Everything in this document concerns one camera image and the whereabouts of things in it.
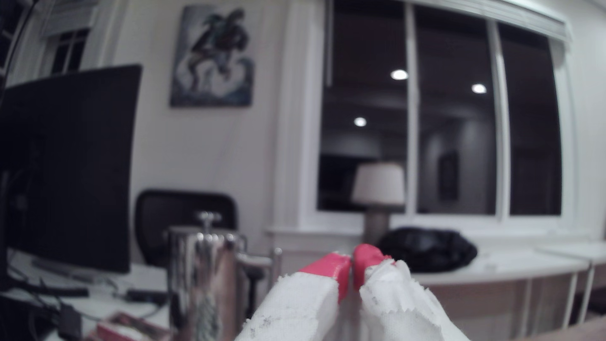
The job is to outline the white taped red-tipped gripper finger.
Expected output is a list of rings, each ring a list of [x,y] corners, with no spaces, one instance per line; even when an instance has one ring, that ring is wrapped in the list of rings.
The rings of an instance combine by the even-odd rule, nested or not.
[[[359,244],[353,251],[353,278],[369,340],[469,340],[405,261]]]
[[[347,296],[352,258],[330,252],[280,277],[236,340],[323,340]]]

